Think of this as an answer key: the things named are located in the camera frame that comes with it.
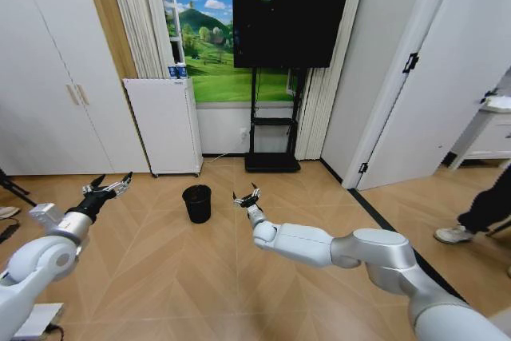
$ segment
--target wardrobe door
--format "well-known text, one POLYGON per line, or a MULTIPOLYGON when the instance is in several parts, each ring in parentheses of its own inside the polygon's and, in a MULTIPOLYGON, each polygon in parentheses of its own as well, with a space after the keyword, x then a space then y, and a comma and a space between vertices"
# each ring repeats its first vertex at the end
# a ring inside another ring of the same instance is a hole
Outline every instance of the wardrobe door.
POLYGON ((0 0, 0 168, 112 172, 34 0, 0 0))
POLYGON ((115 172, 148 172, 93 0, 35 0, 115 172))

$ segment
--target wooden floor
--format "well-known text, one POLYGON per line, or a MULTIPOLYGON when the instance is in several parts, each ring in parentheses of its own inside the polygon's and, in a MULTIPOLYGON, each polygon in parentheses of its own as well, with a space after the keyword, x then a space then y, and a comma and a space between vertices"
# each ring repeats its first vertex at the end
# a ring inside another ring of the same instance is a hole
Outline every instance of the wooden floor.
POLYGON ((373 188, 362 195, 478 311, 486 316, 511 307, 511 229, 494 238, 479 234, 470 243, 442 244, 437 228, 452 227, 474 197, 490 188, 497 166, 439 169, 433 176, 373 188))
MULTIPOLYGON (((66 341, 414 339, 406 299, 377 289, 364 268, 309 268, 253 245, 244 210, 232 206, 232 191, 249 193, 251 181, 261 187, 259 205, 276 223, 319 226, 333 236, 378 228, 323 165, 308 161, 302 167, 295 174, 247 174, 241 159, 228 158, 204 164, 198 179, 135 175, 131 189, 104 206, 76 271, 52 284, 39 301, 65 303, 66 341), (212 189, 212 218, 192 224, 181 193, 199 183, 212 189)), ((431 233, 452 224, 497 173, 439 171, 429 179, 363 193, 487 315, 511 302, 505 237, 449 247, 431 233)), ((67 209, 91 178, 15 181, 37 202, 67 209)), ((22 227, 0 245, 5 262, 42 232, 19 199, 0 191, 0 205, 23 207, 22 227)))

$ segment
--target wall outlet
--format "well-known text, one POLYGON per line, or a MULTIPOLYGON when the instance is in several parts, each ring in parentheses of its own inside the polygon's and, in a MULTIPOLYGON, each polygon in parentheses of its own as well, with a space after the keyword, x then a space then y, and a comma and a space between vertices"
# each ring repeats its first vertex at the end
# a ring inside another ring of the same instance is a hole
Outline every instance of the wall outlet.
POLYGON ((240 128, 241 141, 245 141, 248 136, 248 128, 240 128))

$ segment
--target window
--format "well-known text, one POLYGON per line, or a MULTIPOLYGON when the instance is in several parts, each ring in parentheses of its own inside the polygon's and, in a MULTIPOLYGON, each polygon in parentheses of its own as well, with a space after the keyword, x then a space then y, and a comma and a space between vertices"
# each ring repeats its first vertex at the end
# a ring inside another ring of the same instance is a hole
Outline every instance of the window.
MULTIPOLYGON (((164 6, 171 42, 182 42, 196 101, 250 101, 252 70, 233 66, 232 0, 164 0, 164 6)), ((262 69, 258 101, 291 100, 288 70, 262 69)))

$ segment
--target black pants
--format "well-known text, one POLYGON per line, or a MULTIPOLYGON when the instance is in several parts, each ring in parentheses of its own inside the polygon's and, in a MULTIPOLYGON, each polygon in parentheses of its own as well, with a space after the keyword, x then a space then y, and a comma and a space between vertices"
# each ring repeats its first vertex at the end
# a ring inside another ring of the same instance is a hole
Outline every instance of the black pants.
POLYGON ((511 215, 511 166, 498 178, 495 185, 479 193, 473 199, 467 213, 458 222, 472 233, 488 232, 491 224, 503 221, 511 215))

